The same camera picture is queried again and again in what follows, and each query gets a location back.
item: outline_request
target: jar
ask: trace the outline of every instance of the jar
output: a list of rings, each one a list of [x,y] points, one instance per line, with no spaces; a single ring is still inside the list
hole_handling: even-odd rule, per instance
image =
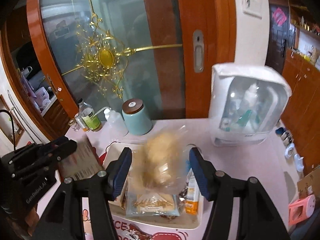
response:
[[[80,125],[80,127],[82,128],[82,130],[84,132],[89,132],[90,131],[90,128],[87,126],[87,124],[83,121],[80,113],[76,113],[75,115],[75,120],[76,122]]]
[[[122,105],[122,115],[129,133],[143,135],[152,129],[152,122],[143,101],[132,98]]]
[[[76,122],[75,119],[71,119],[68,124],[76,132],[80,130],[80,125]]]

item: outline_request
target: glass door panel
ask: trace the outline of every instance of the glass door panel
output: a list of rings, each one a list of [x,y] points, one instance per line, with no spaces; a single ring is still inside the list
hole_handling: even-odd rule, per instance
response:
[[[184,118],[185,77],[178,0],[91,1],[90,4],[90,0],[40,0],[51,53],[73,98],[83,98],[95,111],[110,106],[118,112],[124,101],[140,98],[152,119]],[[97,21],[92,18],[93,12],[102,19],[98,25],[101,29],[96,32],[90,24]],[[89,55],[83,67],[83,50],[79,48],[90,42],[99,43],[96,35],[107,37],[107,30],[114,39],[103,40],[101,44],[108,42],[112,55],[101,53],[101,46],[96,46],[99,62],[88,65],[94,61]],[[122,46],[138,50],[129,56],[119,56]],[[149,46],[165,48],[146,48]],[[121,78],[115,76],[117,79],[111,82],[97,74],[101,73],[97,69],[110,59],[114,62],[113,70],[123,71]],[[113,91],[118,80],[119,86]]]

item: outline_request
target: wooden lid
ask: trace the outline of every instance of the wooden lid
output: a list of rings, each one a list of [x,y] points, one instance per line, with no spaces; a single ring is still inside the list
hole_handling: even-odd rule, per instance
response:
[[[126,114],[134,114],[139,112],[143,108],[143,102],[139,98],[131,98],[125,101],[122,105],[122,110]]]

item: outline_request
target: screw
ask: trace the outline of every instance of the screw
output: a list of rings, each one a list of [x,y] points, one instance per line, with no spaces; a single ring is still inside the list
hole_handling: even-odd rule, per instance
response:
[[[64,179],[64,183],[65,184],[69,184],[71,182],[72,182],[72,178],[71,177],[67,177],[67,178]]]
[[[250,177],[249,181],[250,181],[251,183],[253,183],[253,184],[258,183],[258,180],[257,180],[257,178],[255,178],[255,177]]]
[[[223,171],[216,171],[216,176],[218,176],[218,177],[223,177],[224,174],[225,173]]]
[[[100,178],[106,176],[106,174],[107,174],[106,171],[99,171],[99,172],[98,172],[98,176],[99,176]]]

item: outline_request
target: white tray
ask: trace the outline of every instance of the white tray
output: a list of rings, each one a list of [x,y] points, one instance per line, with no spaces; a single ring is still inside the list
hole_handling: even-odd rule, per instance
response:
[[[107,153],[106,158],[103,162],[103,167],[107,168],[111,161],[115,161],[119,158],[122,150],[125,147],[129,147],[132,151],[137,150],[141,145],[137,144],[126,144],[126,143],[113,143]],[[174,220],[169,221],[167,218],[162,218],[160,216],[146,216],[146,217],[129,217],[125,216],[125,211],[115,205],[110,204],[110,210],[112,215],[121,217],[123,219],[138,222],[145,225],[152,225],[162,228],[176,228],[176,229],[196,229],[201,224],[202,214],[203,214],[203,201],[204,197],[200,196],[198,215],[191,215],[183,212],[179,217]]]

